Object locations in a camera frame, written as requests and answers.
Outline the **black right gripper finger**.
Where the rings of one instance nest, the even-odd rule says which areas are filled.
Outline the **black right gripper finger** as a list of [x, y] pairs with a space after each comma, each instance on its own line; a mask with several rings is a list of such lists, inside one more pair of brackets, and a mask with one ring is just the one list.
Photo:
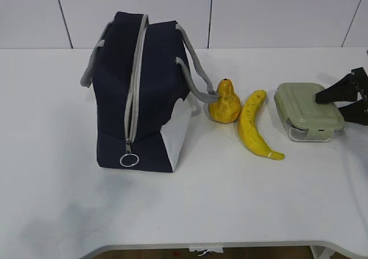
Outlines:
[[362, 90], [363, 76], [347, 74], [340, 81], [316, 94], [317, 103], [355, 102]]
[[367, 102], [359, 100], [339, 108], [345, 122], [368, 125]]

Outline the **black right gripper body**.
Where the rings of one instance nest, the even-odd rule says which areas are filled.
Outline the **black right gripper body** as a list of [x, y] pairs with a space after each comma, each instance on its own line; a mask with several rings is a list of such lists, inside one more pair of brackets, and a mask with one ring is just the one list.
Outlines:
[[351, 84], [354, 90], [361, 95], [364, 102], [367, 102], [367, 84], [368, 78], [363, 67], [351, 70]]

